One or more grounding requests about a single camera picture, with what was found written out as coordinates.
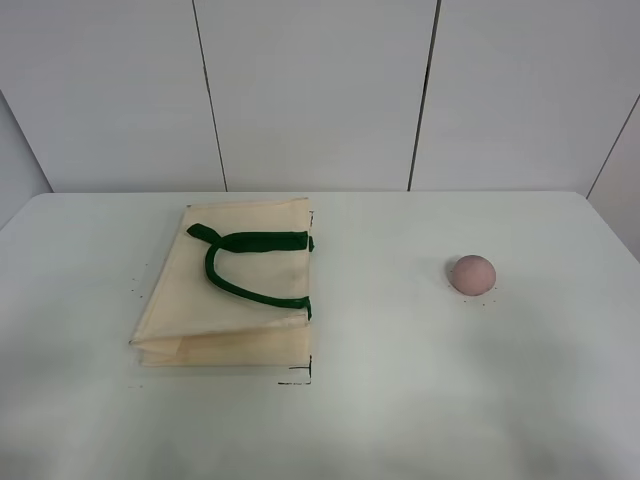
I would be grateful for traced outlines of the pink peach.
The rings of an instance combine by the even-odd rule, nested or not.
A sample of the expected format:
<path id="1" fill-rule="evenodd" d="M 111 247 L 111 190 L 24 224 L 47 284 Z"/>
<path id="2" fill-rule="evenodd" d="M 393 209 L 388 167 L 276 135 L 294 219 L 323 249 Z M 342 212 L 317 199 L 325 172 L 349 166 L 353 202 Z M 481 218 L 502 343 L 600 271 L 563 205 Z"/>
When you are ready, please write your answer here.
<path id="1" fill-rule="evenodd" d="M 453 287 L 461 294 L 480 296 L 495 286 L 497 274 L 493 264 L 486 258 L 467 255 L 455 262 L 450 278 Z"/>

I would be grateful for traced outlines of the cream linen bag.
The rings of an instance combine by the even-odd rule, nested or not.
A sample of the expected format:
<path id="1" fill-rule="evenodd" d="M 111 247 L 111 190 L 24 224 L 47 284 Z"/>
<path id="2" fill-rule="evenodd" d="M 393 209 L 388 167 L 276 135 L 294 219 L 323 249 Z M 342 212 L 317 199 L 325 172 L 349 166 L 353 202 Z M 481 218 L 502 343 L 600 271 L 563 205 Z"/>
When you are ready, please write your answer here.
<path id="1" fill-rule="evenodd" d="M 306 365 L 306 198 L 190 205 L 130 343 L 146 367 Z"/>

